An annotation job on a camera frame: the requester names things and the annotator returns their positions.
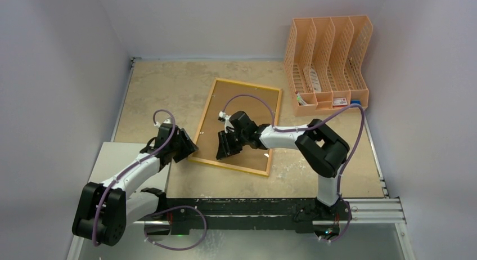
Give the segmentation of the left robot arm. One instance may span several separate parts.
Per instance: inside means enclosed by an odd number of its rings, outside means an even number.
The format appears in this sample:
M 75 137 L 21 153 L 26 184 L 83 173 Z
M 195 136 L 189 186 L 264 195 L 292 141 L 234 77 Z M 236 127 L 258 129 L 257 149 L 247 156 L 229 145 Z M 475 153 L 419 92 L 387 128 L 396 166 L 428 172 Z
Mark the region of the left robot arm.
M 139 219 L 163 219 L 172 212 L 166 193 L 141 186 L 171 162 L 180 162 L 198 149 L 184 129 L 161 124 L 157 136 L 122 171 L 83 187 L 73 220 L 73 235 L 89 239 L 95 246 L 114 246 L 125 229 Z

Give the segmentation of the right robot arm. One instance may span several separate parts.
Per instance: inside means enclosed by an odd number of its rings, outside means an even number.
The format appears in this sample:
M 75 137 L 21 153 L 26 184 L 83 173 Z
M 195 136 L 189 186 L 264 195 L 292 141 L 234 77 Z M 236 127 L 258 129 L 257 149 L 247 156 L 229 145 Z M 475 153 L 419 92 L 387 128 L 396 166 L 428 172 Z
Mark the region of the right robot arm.
M 318 175 L 316 212 L 324 219 L 338 211 L 338 174 L 350 150 L 347 142 L 320 119 L 295 127 L 257 125 L 246 112 L 227 115 L 221 111 L 218 119 L 224 130 L 218 132 L 216 159 L 239 154 L 245 146 L 252 149 L 298 150 Z

